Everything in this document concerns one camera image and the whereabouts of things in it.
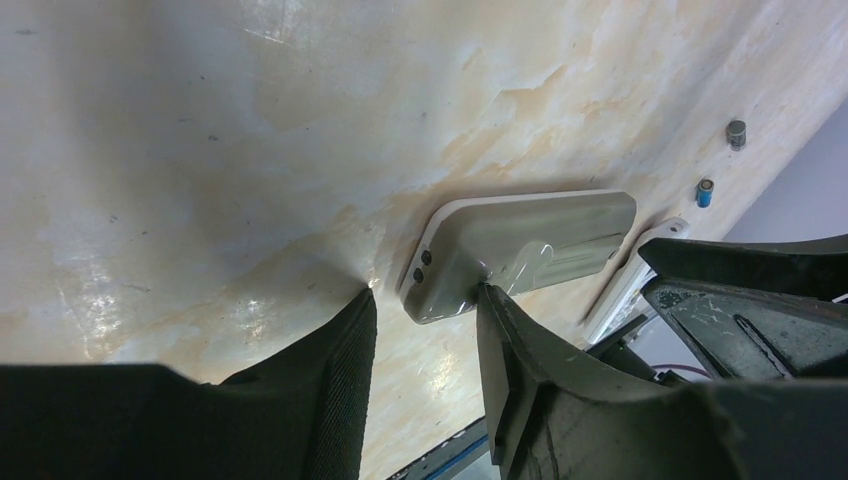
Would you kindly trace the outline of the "white remote control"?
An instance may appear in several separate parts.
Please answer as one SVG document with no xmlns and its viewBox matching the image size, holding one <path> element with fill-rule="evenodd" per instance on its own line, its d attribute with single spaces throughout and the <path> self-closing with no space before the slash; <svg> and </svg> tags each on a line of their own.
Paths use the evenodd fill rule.
<svg viewBox="0 0 848 480">
<path fill-rule="evenodd" d="M 473 310 L 480 283 L 521 295 L 594 275 L 636 213 L 635 199 L 620 190 L 450 201 L 427 222 L 403 275 L 404 310 L 429 324 Z"/>
<path fill-rule="evenodd" d="M 624 264 L 615 272 L 586 317 L 583 338 L 594 346 L 624 324 L 638 302 L 641 288 L 655 276 L 639 255 L 639 248 L 657 238 L 686 239 L 691 225 L 681 217 L 669 218 L 643 232 Z"/>
</svg>

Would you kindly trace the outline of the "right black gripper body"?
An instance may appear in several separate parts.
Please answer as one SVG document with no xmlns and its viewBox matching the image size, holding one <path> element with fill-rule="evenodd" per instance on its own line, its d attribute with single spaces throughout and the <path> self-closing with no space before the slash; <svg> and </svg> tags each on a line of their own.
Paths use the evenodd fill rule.
<svg viewBox="0 0 848 480">
<path fill-rule="evenodd" d="M 847 237 L 788 243 L 657 238 L 641 293 L 721 379 L 847 377 Z"/>
</svg>

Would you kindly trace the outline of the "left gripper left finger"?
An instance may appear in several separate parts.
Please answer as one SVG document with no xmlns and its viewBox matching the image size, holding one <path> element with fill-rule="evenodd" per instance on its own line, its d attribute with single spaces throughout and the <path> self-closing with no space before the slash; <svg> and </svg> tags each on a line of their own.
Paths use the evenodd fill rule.
<svg viewBox="0 0 848 480">
<path fill-rule="evenodd" d="M 362 290 L 219 384 L 159 364 L 1 369 L 5 479 L 354 479 L 377 336 Z"/>
</svg>

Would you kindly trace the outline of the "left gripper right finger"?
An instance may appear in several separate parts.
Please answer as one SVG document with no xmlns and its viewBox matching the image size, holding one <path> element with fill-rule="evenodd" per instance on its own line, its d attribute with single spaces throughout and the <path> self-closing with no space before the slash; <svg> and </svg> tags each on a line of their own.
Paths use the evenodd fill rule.
<svg viewBox="0 0 848 480">
<path fill-rule="evenodd" d="M 477 290 L 490 458 L 504 479 L 843 479 L 847 385 L 669 387 L 549 331 L 502 289 Z"/>
</svg>

